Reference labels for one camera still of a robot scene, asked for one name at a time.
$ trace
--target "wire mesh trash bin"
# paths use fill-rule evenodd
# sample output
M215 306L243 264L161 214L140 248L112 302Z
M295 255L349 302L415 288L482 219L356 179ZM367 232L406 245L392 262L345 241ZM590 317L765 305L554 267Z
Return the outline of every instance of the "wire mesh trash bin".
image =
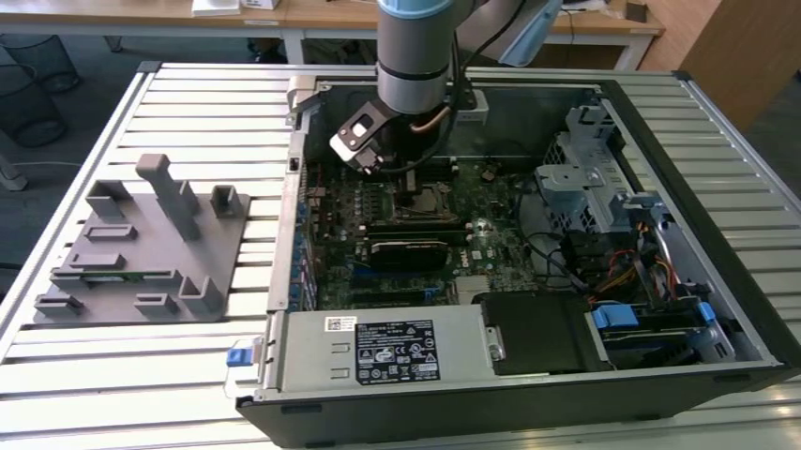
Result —
M36 69L37 82L48 92L68 91L80 83L58 36L0 35L0 46L17 64Z
M0 129L25 147L50 143L66 131L30 66L0 65Z

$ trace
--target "white cable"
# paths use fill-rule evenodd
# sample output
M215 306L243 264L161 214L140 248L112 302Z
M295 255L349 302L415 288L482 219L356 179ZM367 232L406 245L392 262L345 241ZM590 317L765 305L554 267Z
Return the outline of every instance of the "white cable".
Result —
M12 166L73 166L82 167L82 164L77 162L65 162L65 161L41 161L41 162L17 162L10 164Z

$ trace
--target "slotted metal platform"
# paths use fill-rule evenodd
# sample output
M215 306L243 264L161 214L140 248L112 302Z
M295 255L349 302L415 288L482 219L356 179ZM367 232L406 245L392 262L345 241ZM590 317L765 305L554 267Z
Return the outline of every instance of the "slotted metal platform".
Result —
M691 82L640 72L476 69L482 77L614 78L739 258L801 336L801 207ZM164 64L139 73L0 307L0 449L273 448L225 398L225 349L264 329L292 75L369 76L363 67ZM131 192L143 153L164 153L195 192L233 184L252 196L227 320L64 327L33 324L34 296L89 215L90 181ZM647 171L631 164L646 188ZM244 372L241 379L253 378ZM799 448L801 380L722 397L673 419L400 442L395 448Z

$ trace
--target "power supply label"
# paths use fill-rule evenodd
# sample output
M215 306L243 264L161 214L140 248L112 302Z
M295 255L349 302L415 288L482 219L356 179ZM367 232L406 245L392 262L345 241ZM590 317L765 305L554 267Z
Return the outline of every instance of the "power supply label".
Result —
M356 324L355 366L361 385L439 380L432 321Z

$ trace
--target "blue latch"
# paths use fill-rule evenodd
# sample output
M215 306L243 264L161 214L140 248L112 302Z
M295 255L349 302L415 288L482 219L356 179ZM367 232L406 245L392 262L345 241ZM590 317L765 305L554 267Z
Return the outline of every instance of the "blue latch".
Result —
M703 317L703 321L707 324L714 322L714 309L711 309L711 305L707 302L698 304L698 312L701 312L701 317Z
M602 305L591 312L591 318L599 330L616 326L636 326L639 324L634 315L634 309L628 305Z
M252 349L228 349L225 365L229 368L252 366Z

